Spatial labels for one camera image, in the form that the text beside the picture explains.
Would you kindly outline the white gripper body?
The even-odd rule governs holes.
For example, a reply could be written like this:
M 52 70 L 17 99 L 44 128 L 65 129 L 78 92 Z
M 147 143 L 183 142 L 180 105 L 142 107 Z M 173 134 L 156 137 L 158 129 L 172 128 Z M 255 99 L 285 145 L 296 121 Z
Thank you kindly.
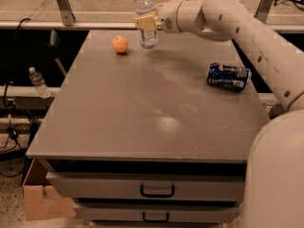
M 171 0 L 162 4 L 158 10 L 161 29 L 167 33 L 181 33 L 178 26 L 178 11 L 181 0 Z

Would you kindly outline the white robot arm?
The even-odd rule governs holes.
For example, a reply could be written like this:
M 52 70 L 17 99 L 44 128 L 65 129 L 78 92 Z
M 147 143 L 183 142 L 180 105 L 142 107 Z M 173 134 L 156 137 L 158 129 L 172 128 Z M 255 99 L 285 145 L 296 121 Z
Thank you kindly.
M 248 12 L 240 0 L 173 0 L 134 19 L 138 29 L 234 40 L 286 112 L 268 122 L 250 150 L 243 228 L 303 228 L 304 52 Z

